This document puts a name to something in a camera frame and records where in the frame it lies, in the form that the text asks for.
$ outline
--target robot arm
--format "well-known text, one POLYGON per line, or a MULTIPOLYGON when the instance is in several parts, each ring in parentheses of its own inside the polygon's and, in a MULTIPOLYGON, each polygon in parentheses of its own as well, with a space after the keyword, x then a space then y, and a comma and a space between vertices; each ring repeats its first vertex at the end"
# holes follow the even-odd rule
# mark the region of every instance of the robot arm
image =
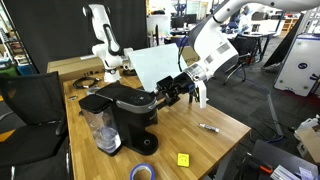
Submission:
MULTIPOLYGON (((107 12, 105 7, 100 4, 91 4, 83 7, 84 15, 92 19, 92 26, 97 39, 104 42, 92 47, 93 54, 98 56, 104 64, 106 71, 104 81, 115 82, 120 79, 116 68, 122 66, 124 62, 120 56, 121 48, 113 34, 107 12)), ((124 49, 125 54, 127 51, 132 51, 132 49, 124 49)))
POLYGON ((175 78, 166 78, 157 84, 157 92, 165 95, 168 104, 178 100, 179 94, 190 93, 198 88, 196 97, 200 107, 206 106, 204 81, 214 76, 215 71, 226 61, 238 58, 238 52, 221 33, 220 24, 247 3, 260 3, 285 11, 302 11, 320 6, 319 0, 225 0, 212 15, 200 22, 189 33, 189 44, 200 56, 200 60, 175 78))

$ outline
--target blue tape roll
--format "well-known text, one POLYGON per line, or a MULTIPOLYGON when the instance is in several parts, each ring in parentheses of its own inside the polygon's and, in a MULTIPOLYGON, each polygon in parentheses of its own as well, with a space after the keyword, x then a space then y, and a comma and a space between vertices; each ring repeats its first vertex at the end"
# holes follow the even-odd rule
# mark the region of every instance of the blue tape roll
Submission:
POLYGON ((141 171, 141 170, 149 171, 149 173, 151 174, 150 180, 155 180, 153 168, 149 164, 146 164, 146 163, 138 164, 131 170, 130 180, 133 180, 134 175, 137 174, 137 172, 141 171))

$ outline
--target pen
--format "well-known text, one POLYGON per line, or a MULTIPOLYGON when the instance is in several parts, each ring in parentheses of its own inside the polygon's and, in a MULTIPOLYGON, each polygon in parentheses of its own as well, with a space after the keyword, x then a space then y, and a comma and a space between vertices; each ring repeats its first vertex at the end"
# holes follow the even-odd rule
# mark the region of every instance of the pen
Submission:
POLYGON ((209 129, 211 131, 214 131, 214 132, 219 132, 220 130, 218 128, 215 128, 213 126, 209 126, 209 125, 206 125, 206 124, 199 124, 200 127, 203 127, 205 129, 209 129))

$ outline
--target yellow sticky note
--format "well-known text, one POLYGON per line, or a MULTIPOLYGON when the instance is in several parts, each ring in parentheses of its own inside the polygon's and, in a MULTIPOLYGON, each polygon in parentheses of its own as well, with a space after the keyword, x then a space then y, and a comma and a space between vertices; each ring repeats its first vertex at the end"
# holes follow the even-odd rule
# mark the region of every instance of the yellow sticky note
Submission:
POLYGON ((178 166, 189 167, 189 154, 178 153, 178 166))

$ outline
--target wooden workbench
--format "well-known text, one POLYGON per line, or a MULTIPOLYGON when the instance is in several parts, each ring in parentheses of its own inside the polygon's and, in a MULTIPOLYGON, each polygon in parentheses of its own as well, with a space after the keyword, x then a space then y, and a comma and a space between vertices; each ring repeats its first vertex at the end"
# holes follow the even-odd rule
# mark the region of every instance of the wooden workbench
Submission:
MULTIPOLYGON (((103 74, 94 77, 102 78, 103 74)), ((74 179, 127 180, 130 171, 140 163, 150 164, 156 179, 202 179, 250 130, 249 127, 207 106, 188 103, 188 95, 180 95, 181 100, 171 107, 158 111, 158 124, 146 128, 157 136, 158 150, 150 155, 140 155, 127 147, 122 147, 114 157, 109 157, 96 147, 85 118, 79 116, 78 101, 85 97, 86 90, 74 89, 74 81, 64 82, 66 109, 69 126, 71 157, 74 179), (76 95, 75 100, 68 97, 76 95), (215 133, 199 127, 205 123, 220 129, 215 133), (178 153, 190 155, 190 166, 178 167, 178 153)), ((137 77, 123 77, 123 85, 137 88, 141 83, 137 77)), ((106 83, 100 81, 98 86, 106 83)))

